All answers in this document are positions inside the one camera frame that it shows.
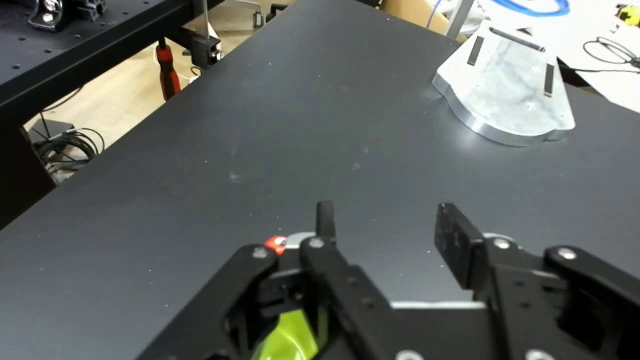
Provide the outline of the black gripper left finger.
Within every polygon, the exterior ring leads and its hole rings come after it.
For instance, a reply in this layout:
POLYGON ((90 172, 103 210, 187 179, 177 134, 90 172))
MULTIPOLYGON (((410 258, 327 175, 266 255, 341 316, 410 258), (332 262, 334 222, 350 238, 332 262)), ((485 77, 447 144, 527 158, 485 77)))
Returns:
POLYGON ((275 255, 235 250, 135 360, 250 360, 278 316, 302 310, 314 360, 428 360, 417 318, 392 306, 335 246, 334 206, 315 206, 309 233, 275 255))

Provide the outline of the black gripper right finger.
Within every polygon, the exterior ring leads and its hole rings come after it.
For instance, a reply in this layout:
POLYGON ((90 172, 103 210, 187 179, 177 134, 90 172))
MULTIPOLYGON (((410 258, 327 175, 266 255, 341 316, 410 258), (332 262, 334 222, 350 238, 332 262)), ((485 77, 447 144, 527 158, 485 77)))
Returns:
POLYGON ((502 360, 640 360, 640 279, 577 246, 539 255, 482 233, 452 201, 433 244, 490 313, 502 360))

